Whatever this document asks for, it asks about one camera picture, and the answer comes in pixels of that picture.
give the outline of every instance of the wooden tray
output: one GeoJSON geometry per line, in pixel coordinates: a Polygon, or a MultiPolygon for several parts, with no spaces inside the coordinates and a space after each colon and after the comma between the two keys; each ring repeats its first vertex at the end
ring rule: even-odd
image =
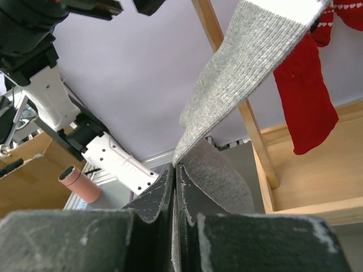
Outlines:
{"type": "Polygon", "coordinates": [[[280,182],[270,188],[255,153],[266,213],[316,214],[331,224],[363,221],[363,100],[337,112],[326,141],[304,155],[293,153],[285,124],[261,131],[280,182]]]}

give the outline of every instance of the wooden frame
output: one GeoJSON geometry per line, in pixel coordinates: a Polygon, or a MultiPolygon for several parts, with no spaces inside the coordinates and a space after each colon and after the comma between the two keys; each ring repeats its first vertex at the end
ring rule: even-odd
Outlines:
{"type": "MultiPolygon", "coordinates": [[[[192,3],[216,52],[223,33],[212,4],[192,3]]],[[[238,110],[254,147],[266,213],[315,214],[331,224],[363,222],[363,100],[338,107],[340,121],[331,135],[300,156],[293,154],[286,124],[260,131],[248,100],[238,110]]]]}

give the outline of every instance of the gray sock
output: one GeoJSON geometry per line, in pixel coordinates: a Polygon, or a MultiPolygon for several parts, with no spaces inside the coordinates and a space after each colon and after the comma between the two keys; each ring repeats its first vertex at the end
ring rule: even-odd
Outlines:
{"type": "Polygon", "coordinates": [[[230,213],[253,213],[252,195],[228,159],[205,139],[181,160],[191,180],[230,213]]]}
{"type": "Polygon", "coordinates": [[[201,73],[180,118],[175,165],[246,100],[309,30],[331,0],[239,0],[225,39],[201,73]]]}

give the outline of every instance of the wooden rod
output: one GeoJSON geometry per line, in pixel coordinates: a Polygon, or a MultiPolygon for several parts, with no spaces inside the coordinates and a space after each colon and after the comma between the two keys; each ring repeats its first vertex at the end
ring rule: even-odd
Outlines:
{"type": "MultiPolygon", "coordinates": [[[[212,3],[210,2],[210,0],[192,0],[192,3],[197,12],[200,23],[203,26],[210,46],[212,47],[213,52],[216,52],[221,46],[224,36],[221,26],[216,17],[216,13],[214,12],[212,3]]],[[[251,109],[251,105],[248,99],[246,99],[238,106],[238,110],[247,129],[247,132],[250,135],[251,142],[260,159],[268,183],[271,188],[277,188],[279,186],[279,183],[276,172],[263,142],[259,126],[256,122],[254,112],[251,109]]]]}

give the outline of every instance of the red sock with white hearts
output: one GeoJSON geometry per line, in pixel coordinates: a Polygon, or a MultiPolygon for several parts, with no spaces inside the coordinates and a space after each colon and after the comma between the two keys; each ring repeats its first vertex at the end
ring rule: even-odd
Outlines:
{"type": "Polygon", "coordinates": [[[363,0],[334,0],[334,6],[347,26],[363,31],[363,0]]]}
{"type": "Polygon", "coordinates": [[[331,27],[334,21],[333,2],[322,12],[318,27],[311,34],[318,47],[327,46],[330,42],[331,27]]]}
{"type": "Polygon", "coordinates": [[[296,155],[324,142],[338,122],[321,69],[308,32],[273,72],[296,155]]]}

